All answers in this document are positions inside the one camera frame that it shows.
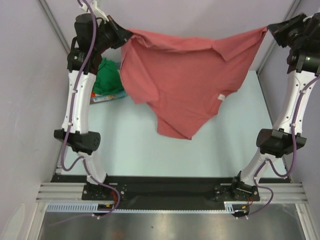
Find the red shirt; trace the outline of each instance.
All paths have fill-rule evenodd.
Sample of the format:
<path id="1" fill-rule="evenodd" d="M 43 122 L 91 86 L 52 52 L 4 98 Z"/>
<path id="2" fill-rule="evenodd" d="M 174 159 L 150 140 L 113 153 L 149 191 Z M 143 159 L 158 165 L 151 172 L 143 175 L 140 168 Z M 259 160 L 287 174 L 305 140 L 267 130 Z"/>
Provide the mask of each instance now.
<path id="1" fill-rule="evenodd" d="M 125 91 L 152 108 L 159 134 L 191 139 L 241 87 L 267 29 L 224 39 L 130 31 L 121 48 Z"/>

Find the clothing label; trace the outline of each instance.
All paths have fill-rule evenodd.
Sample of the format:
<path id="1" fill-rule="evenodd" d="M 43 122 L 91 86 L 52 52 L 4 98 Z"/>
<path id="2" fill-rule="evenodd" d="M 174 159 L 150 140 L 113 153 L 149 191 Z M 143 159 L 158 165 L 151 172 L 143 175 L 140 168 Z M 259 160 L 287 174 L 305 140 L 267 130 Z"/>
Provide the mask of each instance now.
<path id="1" fill-rule="evenodd" d="M 224 101 L 224 100 L 226 99 L 226 96 L 223 95 L 223 94 L 220 94 L 220 95 L 218 96 L 218 99 L 221 100 L 221 101 Z"/>

